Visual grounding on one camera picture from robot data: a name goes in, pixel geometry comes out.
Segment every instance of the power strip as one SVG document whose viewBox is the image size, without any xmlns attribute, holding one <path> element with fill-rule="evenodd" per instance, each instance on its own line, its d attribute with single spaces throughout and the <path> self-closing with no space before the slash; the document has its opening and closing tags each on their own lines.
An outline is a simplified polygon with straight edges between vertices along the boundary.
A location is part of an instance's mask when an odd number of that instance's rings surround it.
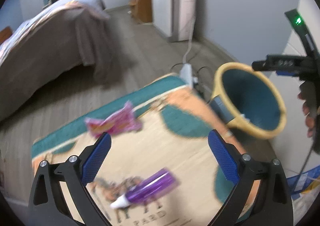
<svg viewBox="0 0 320 226">
<path fill-rule="evenodd" d="M 193 88 L 194 78 L 192 75 L 192 66 L 191 64 L 183 64 L 182 69 L 180 70 L 180 78 L 191 88 Z"/>
</svg>

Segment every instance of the screw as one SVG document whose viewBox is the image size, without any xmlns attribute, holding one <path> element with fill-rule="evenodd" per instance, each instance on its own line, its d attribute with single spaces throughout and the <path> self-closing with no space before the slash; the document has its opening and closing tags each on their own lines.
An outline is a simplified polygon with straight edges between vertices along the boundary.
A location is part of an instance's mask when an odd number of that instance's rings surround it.
<svg viewBox="0 0 320 226">
<path fill-rule="evenodd" d="M 273 160 L 273 163 L 274 163 L 275 165 L 280 165 L 280 160 L 279 160 L 279 159 L 274 159 L 274 160 Z"/>
<path fill-rule="evenodd" d="M 243 154 L 242 155 L 242 158 L 245 160 L 245 161 L 249 161 L 251 159 L 251 157 L 248 155 L 248 154 Z"/>
<path fill-rule="evenodd" d="M 71 156 L 71 157 L 69 158 L 69 161 L 70 161 L 71 163 L 73 163 L 73 162 L 76 162 L 77 159 L 78 159 L 77 156 Z"/>
<path fill-rule="evenodd" d="M 46 160 L 43 160 L 43 161 L 40 162 L 40 166 L 41 167 L 45 167 L 47 165 L 47 163 L 48 162 Z"/>
</svg>

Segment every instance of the wooden nightstand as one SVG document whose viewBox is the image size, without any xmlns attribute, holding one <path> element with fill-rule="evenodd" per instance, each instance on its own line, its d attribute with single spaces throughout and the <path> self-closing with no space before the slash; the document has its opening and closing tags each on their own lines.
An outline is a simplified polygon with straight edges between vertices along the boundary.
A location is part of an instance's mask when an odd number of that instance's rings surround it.
<svg viewBox="0 0 320 226">
<path fill-rule="evenodd" d="M 0 45 L 12 36 L 12 29 L 8 26 L 0 31 Z"/>
<path fill-rule="evenodd" d="M 152 22 L 151 0 L 130 0 L 129 6 L 135 19 L 142 22 Z"/>
</svg>

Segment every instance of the mini fridge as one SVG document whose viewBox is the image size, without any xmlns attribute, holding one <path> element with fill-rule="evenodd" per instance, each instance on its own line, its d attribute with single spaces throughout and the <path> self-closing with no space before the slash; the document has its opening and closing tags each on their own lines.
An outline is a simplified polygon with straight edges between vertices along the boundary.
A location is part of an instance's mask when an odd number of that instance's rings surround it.
<svg viewBox="0 0 320 226">
<path fill-rule="evenodd" d="M 196 0 L 152 0 L 153 23 L 170 42 L 188 40 Z"/>
</svg>

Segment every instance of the gray bedspread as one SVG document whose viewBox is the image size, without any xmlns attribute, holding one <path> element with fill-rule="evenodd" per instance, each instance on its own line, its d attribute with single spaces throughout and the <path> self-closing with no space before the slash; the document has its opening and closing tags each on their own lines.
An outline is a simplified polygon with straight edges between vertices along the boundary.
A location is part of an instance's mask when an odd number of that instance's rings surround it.
<svg viewBox="0 0 320 226">
<path fill-rule="evenodd" d="M 0 65 L 0 121 L 77 65 L 93 65 L 96 81 L 103 83 L 117 54 L 110 23 L 102 8 L 59 11 L 6 52 Z"/>
</svg>

